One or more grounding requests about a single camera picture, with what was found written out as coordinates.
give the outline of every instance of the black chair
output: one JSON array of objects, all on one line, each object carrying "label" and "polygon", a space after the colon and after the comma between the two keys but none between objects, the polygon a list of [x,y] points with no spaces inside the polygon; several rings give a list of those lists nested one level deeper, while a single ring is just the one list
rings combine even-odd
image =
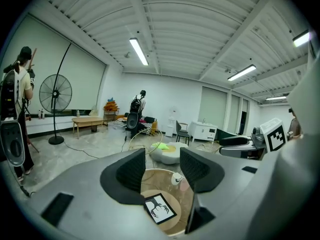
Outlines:
[{"label": "black chair", "polygon": [[190,142],[190,135],[186,130],[181,130],[181,125],[178,123],[178,121],[175,121],[175,128],[176,128],[176,141],[175,142],[180,142],[180,137],[185,138],[185,144],[187,144],[187,139],[188,139],[188,146]]}]

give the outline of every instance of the ceiling beam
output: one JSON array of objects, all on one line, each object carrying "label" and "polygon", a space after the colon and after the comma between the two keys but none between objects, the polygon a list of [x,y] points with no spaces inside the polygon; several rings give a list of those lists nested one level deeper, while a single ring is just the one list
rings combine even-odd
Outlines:
[{"label": "ceiling beam", "polygon": [[137,16],[137,19],[139,21],[141,30],[142,30],[142,34],[145,38],[146,41],[146,45],[148,47],[149,52],[151,53],[151,57],[152,57],[152,61],[153,61],[153,65],[155,68],[155,71],[157,74],[159,74],[159,62],[158,62],[158,58],[157,55],[155,53],[155,45],[154,45],[154,40],[153,37],[151,35],[151,30],[149,27],[149,22],[147,19],[147,15],[146,15],[146,11],[143,5],[142,0],[130,0],[133,6],[133,9],[135,11],[135,14]]},{"label": "ceiling beam", "polygon": [[224,45],[224,47],[219,51],[219,53],[214,57],[214,59],[210,62],[210,64],[204,69],[201,73],[199,80],[202,80],[209,71],[211,71],[215,65],[221,61],[230,51],[230,48],[236,44],[243,35],[250,31],[256,23],[260,20],[263,11],[268,7],[272,0],[260,0],[253,10],[250,12],[248,17],[244,20],[241,26],[236,30],[233,36],[229,39],[229,41]]},{"label": "ceiling beam", "polygon": [[[289,86],[289,87],[284,87],[276,90],[272,90],[273,95],[277,94],[285,94],[285,93],[290,93],[296,86]],[[251,98],[260,98],[260,97],[266,97],[266,96],[271,96],[270,92],[268,91],[263,91],[259,93],[255,93],[251,95]]]},{"label": "ceiling beam", "polygon": [[[275,69],[272,69],[268,72],[265,72],[265,73],[262,73],[260,75],[258,75],[255,80],[256,81],[260,81],[260,80],[263,80],[263,79],[266,79],[266,78],[270,78],[270,77],[273,77],[275,75],[278,75],[278,74],[281,74],[283,72],[286,72],[288,70],[292,70],[292,69],[295,69],[299,66],[302,66],[304,64],[307,64],[308,62],[308,55],[304,55],[298,59],[295,59],[293,61],[290,61],[289,63],[287,64],[284,64],[282,66],[279,66],[279,67],[276,67]],[[237,89],[237,88],[241,88],[241,87],[244,87],[246,85],[249,85],[253,82],[253,79],[248,79],[248,80],[245,80],[243,82],[240,82],[240,83],[237,83],[233,86],[233,90],[234,89]]]},{"label": "ceiling beam", "polygon": [[47,0],[33,0],[29,13],[103,63],[114,66],[120,71],[123,70],[123,67],[109,53]]}]

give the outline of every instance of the white pillar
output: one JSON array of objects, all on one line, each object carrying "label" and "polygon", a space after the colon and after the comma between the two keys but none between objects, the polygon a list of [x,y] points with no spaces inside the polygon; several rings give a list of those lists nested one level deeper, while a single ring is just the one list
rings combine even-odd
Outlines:
[{"label": "white pillar", "polygon": [[231,90],[229,90],[226,94],[226,104],[225,104],[225,113],[223,120],[223,131],[227,131],[230,119],[230,110],[231,110]]},{"label": "white pillar", "polygon": [[235,133],[238,134],[239,133],[239,129],[240,129],[240,123],[241,123],[241,116],[242,116],[242,108],[244,105],[244,98],[240,98],[239,100],[239,110],[238,110],[238,117],[236,120],[236,127],[235,127]]}]

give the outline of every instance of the ceiling light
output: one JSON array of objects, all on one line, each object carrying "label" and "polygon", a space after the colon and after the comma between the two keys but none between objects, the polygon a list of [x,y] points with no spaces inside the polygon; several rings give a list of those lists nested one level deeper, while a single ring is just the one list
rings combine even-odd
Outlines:
[{"label": "ceiling light", "polygon": [[266,98],[267,101],[273,101],[273,100],[283,100],[286,99],[286,96],[280,96],[280,97],[271,97],[271,98]]},{"label": "ceiling light", "polygon": [[145,66],[148,66],[149,63],[148,63],[148,61],[146,59],[146,56],[145,56],[144,52],[141,49],[141,46],[139,44],[138,39],[137,38],[130,38],[129,41],[130,41],[131,45],[133,46],[136,54],[138,54],[142,64],[145,65]]},{"label": "ceiling light", "polygon": [[297,35],[293,39],[293,43],[295,47],[298,47],[300,45],[303,45],[304,43],[308,42],[310,39],[310,33],[308,30],[302,32],[301,34]]},{"label": "ceiling light", "polygon": [[246,67],[245,69],[241,70],[240,72],[234,74],[233,76],[230,76],[228,78],[228,81],[233,81],[239,77],[242,77],[243,75],[245,74],[248,74],[249,72],[253,71],[256,69],[256,66],[255,65],[250,65],[248,67]]}]

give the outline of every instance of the printed sign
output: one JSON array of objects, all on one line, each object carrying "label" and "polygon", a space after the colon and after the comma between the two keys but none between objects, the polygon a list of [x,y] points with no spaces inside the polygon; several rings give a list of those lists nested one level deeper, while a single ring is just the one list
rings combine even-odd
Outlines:
[{"label": "printed sign", "polygon": [[268,152],[279,150],[286,142],[287,136],[283,122],[274,118],[260,125]]},{"label": "printed sign", "polygon": [[145,198],[144,205],[148,214],[157,224],[164,223],[177,216],[161,193]]}]

